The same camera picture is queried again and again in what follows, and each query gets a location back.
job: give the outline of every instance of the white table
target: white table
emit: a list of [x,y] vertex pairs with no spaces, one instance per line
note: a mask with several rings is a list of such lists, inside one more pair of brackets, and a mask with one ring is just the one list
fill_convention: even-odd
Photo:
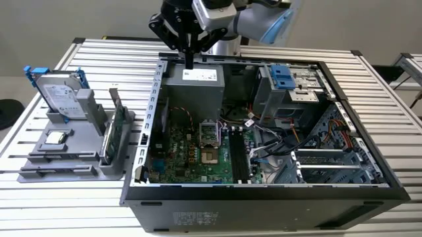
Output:
[[[136,113],[128,155],[133,155],[154,61],[169,52],[156,41],[86,39],[73,43],[56,69],[86,73],[94,98],[112,108],[106,92],[117,87],[122,105]],[[347,231],[196,233],[181,236],[422,236],[422,125],[403,106],[363,57],[349,51],[244,46],[241,55],[264,58],[320,60],[349,98],[363,125],[387,162],[405,186],[412,201],[380,214]],[[33,183],[16,182],[14,173],[25,162],[48,122],[46,105],[34,96],[24,114],[0,144],[0,236],[149,236],[125,207],[118,207],[120,181]]]

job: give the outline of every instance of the white label sticker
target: white label sticker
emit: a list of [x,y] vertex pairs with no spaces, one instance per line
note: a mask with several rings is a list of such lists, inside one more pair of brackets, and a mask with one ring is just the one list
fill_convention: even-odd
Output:
[[85,119],[85,113],[76,100],[73,89],[66,85],[45,84],[44,89],[52,105],[69,119]]
[[217,212],[173,212],[173,223],[177,226],[210,226],[216,224]]
[[244,125],[247,126],[247,127],[249,127],[252,124],[253,124],[255,122],[253,122],[253,120],[247,120],[247,122],[244,123]]
[[182,80],[208,80],[216,81],[214,69],[182,69]]

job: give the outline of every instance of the black cable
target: black cable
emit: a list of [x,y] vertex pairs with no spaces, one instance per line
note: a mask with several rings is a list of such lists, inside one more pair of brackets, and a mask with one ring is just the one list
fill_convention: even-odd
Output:
[[412,101],[411,105],[408,106],[409,109],[415,106],[416,102],[417,102],[417,99]]
[[409,76],[392,88],[392,90],[395,90],[408,79],[409,79]]
[[251,0],[251,3],[257,3],[267,8],[276,8],[279,4],[281,3],[281,0],[277,0],[275,4],[271,4],[271,1],[268,0]]
[[289,154],[295,149],[297,149],[299,147],[304,146],[311,140],[315,140],[316,141],[316,146],[319,146],[319,144],[320,144],[319,136],[317,135],[308,136],[299,144],[296,144],[288,150],[284,150],[281,152],[268,153],[267,156],[284,156],[284,155]]

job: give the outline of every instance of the wire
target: wire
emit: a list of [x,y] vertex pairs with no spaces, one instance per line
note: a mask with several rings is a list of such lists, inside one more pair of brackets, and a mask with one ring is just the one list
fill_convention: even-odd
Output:
[[409,105],[409,109],[415,106],[415,104],[416,104],[416,102],[417,102],[417,99],[415,99],[413,101],[412,101],[412,103],[411,103],[411,105]]
[[243,122],[240,121],[229,121],[227,119],[224,119],[221,116],[218,117],[224,122],[229,122],[229,123],[235,123],[235,124],[243,124]]
[[221,145],[221,129],[222,129],[222,124],[220,121],[216,121],[216,123],[218,124],[218,130],[217,130],[217,141],[218,141],[218,144]]
[[268,174],[268,176],[265,177],[265,180],[264,180],[265,183],[268,183],[268,178],[271,177],[271,175],[272,175],[273,173],[276,173],[279,170],[280,170],[280,168],[276,169],[275,171],[272,171],[271,174]]
[[172,107],[172,108],[169,109],[169,111],[170,111],[170,110],[182,110],[182,111],[185,112],[186,116],[189,117],[190,129],[192,129],[192,131],[193,131],[193,121],[192,121],[190,113],[189,113],[182,107]]
[[[331,125],[332,125],[332,123],[333,123],[336,126],[339,126],[339,125],[345,126],[345,124],[343,123],[343,121],[340,121],[340,120],[337,120],[337,119],[329,119],[329,121],[328,121],[328,132],[327,132],[327,135],[325,135],[325,137],[324,137],[324,139],[323,139],[323,142],[325,142],[325,141],[328,140],[328,138],[331,137],[331,133],[332,133],[332,132],[331,132],[331,131],[332,131]],[[351,140],[349,140],[349,138],[348,138],[345,132],[344,132],[344,131],[340,131],[340,135],[341,135],[343,140],[344,140],[344,142],[345,142],[345,144],[347,144],[347,148],[351,148],[351,147],[352,147],[352,143],[351,143]]]
[[265,131],[265,132],[268,132],[268,133],[272,133],[273,136],[277,138],[277,140],[283,140],[283,138],[277,135],[277,133],[273,132],[271,129],[263,128],[263,127],[260,127],[257,124],[253,124],[253,127],[256,127],[257,129],[260,129],[261,131]]
[[297,142],[300,142],[293,125],[291,126],[291,131],[292,131],[292,133],[293,133],[293,135],[296,137]]
[[392,88],[392,90],[395,90],[408,79],[409,79],[409,76]]
[[253,161],[269,165],[272,168],[277,169],[277,166],[272,165],[265,159],[252,159]]
[[295,149],[297,149],[299,147],[303,147],[311,140],[315,140],[316,141],[316,147],[319,147],[320,145],[320,138],[317,135],[313,135],[313,136],[308,136],[300,143],[297,143],[293,147],[291,147],[289,149],[281,151],[281,152],[268,152],[267,155],[264,155],[263,157],[260,158],[265,158],[268,156],[284,156],[287,154],[289,154]]
[[[333,119],[333,121],[336,121],[339,124],[341,124],[343,126],[345,126],[345,124],[343,123],[341,120],[337,120],[337,119]],[[341,136],[343,136],[343,139],[344,139],[344,142],[347,143],[347,147],[351,148],[353,145],[351,143],[351,140],[348,138],[348,135],[345,133],[345,131],[341,131],[340,132]]]

